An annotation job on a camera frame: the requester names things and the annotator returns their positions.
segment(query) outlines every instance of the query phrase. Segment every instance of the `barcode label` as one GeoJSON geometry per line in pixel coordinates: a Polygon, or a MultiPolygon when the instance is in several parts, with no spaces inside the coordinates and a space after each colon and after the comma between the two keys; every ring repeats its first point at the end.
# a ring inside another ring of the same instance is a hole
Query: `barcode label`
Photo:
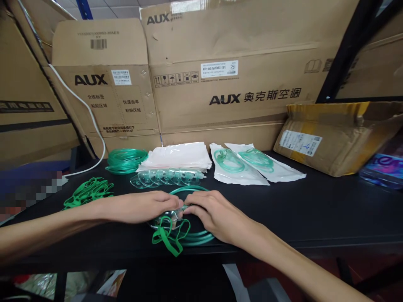
{"type": "Polygon", "coordinates": [[[322,137],[301,132],[286,130],[280,140],[280,146],[313,156],[319,147],[322,137]]]}
{"type": "Polygon", "coordinates": [[[91,49],[105,49],[106,39],[91,39],[91,49]]]}
{"type": "Polygon", "coordinates": [[[128,70],[111,70],[115,85],[131,85],[130,73],[128,70]]]}
{"type": "Polygon", "coordinates": [[[238,60],[224,62],[210,62],[200,64],[201,78],[214,78],[219,76],[237,76],[238,60]]]}

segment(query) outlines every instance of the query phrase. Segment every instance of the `torn cardboard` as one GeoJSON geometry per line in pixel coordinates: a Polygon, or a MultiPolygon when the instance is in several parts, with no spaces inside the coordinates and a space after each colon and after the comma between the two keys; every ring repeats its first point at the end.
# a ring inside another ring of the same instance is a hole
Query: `torn cardboard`
{"type": "Polygon", "coordinates": [[[225,143],[254,144],[259,150],[272,150],[283,123],[244,127],[201,130],[162,134],[164,146],[203,141],[210,152],[210,144],[225,146],[225,143]]]}
{"type": "Polygon", "coordinates": [[[0,3],[0,169],[79,145],[76,132],[17,27],[0,3]]]}
{"type": "Polygon", "coordinates": [[[71,124],[1,132],[0,140],[3,142],[0,144],[0,170],[9,170],[80,145],[71,124]]]}
{"type": "Polygon", "coordinates": [[[358,170],[403,124],[400,102],[288,105],[274,151],[334,177],[358,170]]]}
{"type": "Polygon", "coordinates": [[[52,0],[6,0],[42,66],[52,59],[52,39],[60,21],[75,20],[52,0]]]}
{"type": "Polygon", "coordinates": [[[141,9],[161,132],[281,122],[286,104],[314,103],[357,2],[192,0],[141,9]]]}
{"type": "Polygon", "coordinates": [[[337,99],[403,95],[403,10],[357,54],[337,99]]]}
{"type": "MultiPolygon", "coordinates": [[[[104,158],[108,158],[109,152],[114,149],[128,148],[152,151],[156,147],[161,147],[160,135],[128,136],[126,138],[109,137],[104,138],[106,152],[104,158]]],[[[98,158],[102,156],[103,144],[100,138],[90,138],[94,152],[98,158]]]]}
{"type": "MultiPolygon", "coordinates": [[[[62,79],[91,108],[103,137],[159,134],[138,19],[60,22],[52,55],[62,79]]],[[[98,137],[88,109],[60,83],[55,86],[64,91],[63,101],[82,133],[98,137]]]]}

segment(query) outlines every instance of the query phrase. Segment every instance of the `black tabletop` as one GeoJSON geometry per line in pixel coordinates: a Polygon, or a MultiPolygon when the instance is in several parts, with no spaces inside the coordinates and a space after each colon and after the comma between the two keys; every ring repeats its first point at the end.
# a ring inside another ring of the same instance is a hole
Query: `black tabletop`
{"type": "MultiPolygon", "coordinates": [[[[403,195],[374,186],[357,175],[334,178],[272,151],[273,158],[306,173],[305,179],[272,183],[271,186],[228,185],[214,179],[214,166],[201,186],[220,191],[247,216],[264,224],[277,236],[310,257],[346,253],[390,253],[403,251],[403,195]]],[[[114,195],[144,192],[129,182],[132,175],[112,175],[104,160],[95,169],[70,177],[61,191],[31,206],[8,224],[42,217],[63,209],[63,202],[91,177],[115,184],[114,195]]],[[[171,192],[177,186],[161,186],[171,192]]],[[[189,215],[192,231],[202,229],[189,215]]],[[[174,257],[161,243],[151,243],[153,230],[146,224],[108,223],[76,234],[12,266],[5,273],[40,273],[122,269],[136,263],[174,257]]],[[[180,259],[214,259],[233,262],[246,254],[217,239],[186,247],[180,259]]]]}

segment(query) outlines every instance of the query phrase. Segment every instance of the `white cable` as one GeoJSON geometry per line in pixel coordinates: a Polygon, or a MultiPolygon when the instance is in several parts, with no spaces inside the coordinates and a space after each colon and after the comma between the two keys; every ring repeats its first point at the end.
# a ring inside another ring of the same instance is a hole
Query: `white cable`
{"type": "Polygon", "coordinates": [[[94,123],[95,130],[97,131],[97,133],[98,133],[98,135],[99,135],[99,138],[102,140],[102,144],[103,144],[103,146],[104,146],[104,151],[102,152],[102,156],[101,156],[101,158],[99,159],[99,162],[97,162],[94,166],[92,166],[91,168],[89,168],[89,169],[87,169],[87,170],[64,175],[64,177],[69,177],[69,176],[73,176],[73,175],[77,175],[77,174],[81,174],[81,173],[87,172],[87,171],[89,171],[89,170],[94,169],[96,166],[98,166],[99,163],[104,159],[105,151],[106,151],[106,145],[105,145],[104,138],[102,137],[101,133],[99,132],[99,129],[98,129],[97,123],[95,122],[95,117],[94,117],[94,115],[92,114],[91,108],[90,108],[90,107],[87,105],[87,103],[84,102],[77,94],[75,94],[73,90],[71,90],[71,89],[66,85],[66,83],[63,81],[63,79],[60,77],[59,73],[56,71],[56,69],[55,69],[51,64],[49,64],[49,67],[53,70],[53,72],[54,72],[55,75],[58,77],[58,79],[59,79],[60,82],[63,84],[63,86],[64,86],[67,90],[69,90],[70,93],[71,93],[72,95],[74,95],[81,103],[83,103],[83,104],[85,105],[85,107],[87,107],[87,109],[88,109],[88,111],[89,111],[89,113],[90,113],[90,115],[91,115],[92,122],[94,123]]]}

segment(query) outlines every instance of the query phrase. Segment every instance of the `human hand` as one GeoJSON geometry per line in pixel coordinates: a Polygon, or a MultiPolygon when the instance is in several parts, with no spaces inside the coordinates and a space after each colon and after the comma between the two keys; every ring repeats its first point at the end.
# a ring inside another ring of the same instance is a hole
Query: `human hand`
{"type": "Polygon", "coordinates": [[[183,201],[176,195],[151,191],[101,198],[88,205],[97,206],[101,219],[139,224],[183,207],[183,201]]]}
{"type": "Polygon", "coordinates": [[[246,249],[249,239],[266,229],[233,206],[220,192],[194,192],[185,200],[188,207],[184,214],[194,214],[204,228],[219,240],[246,249]]]}

